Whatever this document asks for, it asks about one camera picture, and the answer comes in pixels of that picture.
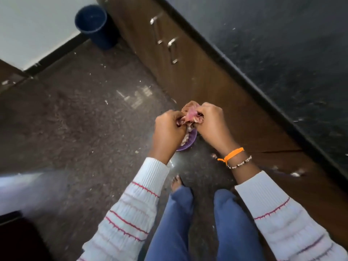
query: granite countertop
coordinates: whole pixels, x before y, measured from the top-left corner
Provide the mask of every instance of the granite countertop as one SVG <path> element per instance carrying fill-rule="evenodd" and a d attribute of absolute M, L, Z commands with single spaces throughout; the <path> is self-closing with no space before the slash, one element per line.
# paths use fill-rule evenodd
<path fill-rule="evenodd" d="M 348 0 L 162 0 L 348 179 Z"/>

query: baseboard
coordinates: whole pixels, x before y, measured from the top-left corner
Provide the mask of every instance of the baseboard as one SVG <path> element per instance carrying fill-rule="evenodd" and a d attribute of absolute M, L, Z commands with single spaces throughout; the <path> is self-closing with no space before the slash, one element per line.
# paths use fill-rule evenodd
<path fill-rule="evenodd" d="M 79 45 L 84 43 L 88 39 L 84 34 L 78 34 L 74 38 L 70 39 L 67 43 L 57 48 L 55 51 L 45 56 L 42 60 L 40 60 L 37 64 L 31 66 L 29 69 L 24 72 L 30 76 L 34 76 L 39 72 L 46 69 L 48 66 L 56 62 L 58 59 L 62 58 L 69 52 L 73 51 Z"/>

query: cabinet handle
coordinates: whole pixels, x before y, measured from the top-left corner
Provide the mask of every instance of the cabinet handle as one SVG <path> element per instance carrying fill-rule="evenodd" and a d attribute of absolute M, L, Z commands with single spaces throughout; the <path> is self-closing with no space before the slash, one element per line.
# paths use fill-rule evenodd
<path fill-rule="evenodd" d="M 169 55 L 171 56 L 171 63 L 175 64 L 177 63 L 177 58 L 173 56 L 174 54 L 174 49 L 173 47 L 176 48 L 176 38 L 173 38 L 171 41 L 168 42 L 168 50 L 169 50 Z"/>
<path fill-rule="evenodd" d="M 158 29 L 158 25 L 156 23 L 157 19 L 158 19 L 157 16 L 151 18 L 150 25 L 152 26 L 152 30 L 154 32 L 154 40 L 155 40 L 156 44 L 159 45 L 160 43 L 162 43 L 162 39 L 159 38 L 159 34 L 156 31 L 156 29 Z"/>

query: person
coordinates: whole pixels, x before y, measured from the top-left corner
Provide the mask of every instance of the person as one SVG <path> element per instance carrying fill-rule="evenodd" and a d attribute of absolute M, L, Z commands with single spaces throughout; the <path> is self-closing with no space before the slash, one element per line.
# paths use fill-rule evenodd
<path fill-rule="evenodd" d="M 195 124 L 204 140 L 223 157 L 240 146 L 231 136 L 221 108 L 204 103 L 197 111 L 204 115 Z M 157 202 L 168 175 L 166 166 L 183 140 L 187 127 L 178 127 L 180 111 L 167 111 L 156 118 L 153 145 L 133 181 L 111 207 L 91 240 L 83 245 L 80 261 L 137 260 L 157 213 Z M 258 231 L 263 234 L 277 260 L 348 260 L 346 250 L 333 242 L 328 232 L 306 210 L 290 198 L 245 151 L 228 160 L 238 183 L 238 194 L 254 223 L 234 201 L 228 190 L 214 195 L 214 216 L 219 240 L 217 260 L 264 260 Z M 188 231 L 194 197 L 179 176 L 159 226 L 146 254 L 146 261 L 190 260 Z"/>

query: pant leg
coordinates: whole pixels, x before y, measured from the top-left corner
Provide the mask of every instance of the pant leg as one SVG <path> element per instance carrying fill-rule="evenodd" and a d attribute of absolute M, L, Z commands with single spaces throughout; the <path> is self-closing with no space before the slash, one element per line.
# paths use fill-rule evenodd
<path fill-rule="evenodd" d="M 236 196 L 221 189 L 214 195 L 214 215 L 219 239 L 217 261 L 265 261 L 258 231 L 233 200 Z"/>
<path fill-rule="evenodd" d="M 169 195 L 145 261 L 189 261 L 188 233 L 193 214 L 191 189 L 181 186 Z"/>

